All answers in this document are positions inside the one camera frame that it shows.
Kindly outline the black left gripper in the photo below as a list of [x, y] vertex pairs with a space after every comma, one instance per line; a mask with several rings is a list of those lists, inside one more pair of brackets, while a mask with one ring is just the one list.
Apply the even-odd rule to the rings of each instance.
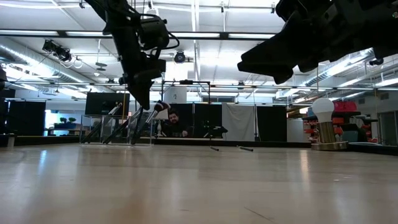
[[123, 69], [120, 85], [127, 85], [127, 90], [145, 110], [150, 108], [150, 89], [155, 78], [162, 73], [162, 59], [145, 57], [143, 61], [121, 60]]

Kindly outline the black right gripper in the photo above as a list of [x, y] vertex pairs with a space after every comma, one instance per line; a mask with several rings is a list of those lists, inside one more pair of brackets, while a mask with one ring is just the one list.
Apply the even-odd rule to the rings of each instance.
[[240, 72], [270, 76], [280, 85], [295, 66], [306, 72], [364, 49], [383, 58], [382, 1], [279, 1], [275, 11], [284, 27], [242, 54]]

